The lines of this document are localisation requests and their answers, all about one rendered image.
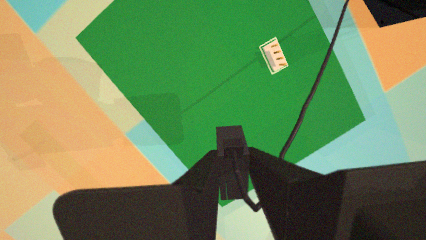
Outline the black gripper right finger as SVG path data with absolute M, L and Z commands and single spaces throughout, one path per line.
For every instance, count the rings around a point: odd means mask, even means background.
M 248 149 L 250 178 L 274 240 L 349 240 L 361 206 L 426 198 L 426 161 L 323 175 Z

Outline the black square cooling fan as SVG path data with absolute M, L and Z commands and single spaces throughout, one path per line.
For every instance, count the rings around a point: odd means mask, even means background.
M 379 28 L 426 17 L 426 0 L 363 0 Z

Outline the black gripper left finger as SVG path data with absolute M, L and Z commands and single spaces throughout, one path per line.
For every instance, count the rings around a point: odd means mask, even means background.
M 169 184 L 76 189 L 54 202 L 64 240 L 216 240 L 217 150 Z

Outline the green circuit board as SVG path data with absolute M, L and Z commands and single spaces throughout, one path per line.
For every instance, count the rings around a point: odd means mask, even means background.
M 330 46 L 308 0 L 113 0 L 75 38 L 189 170 L 216 127 L 279 157 Z M 284 160 L 365 121 L 332 49 Z

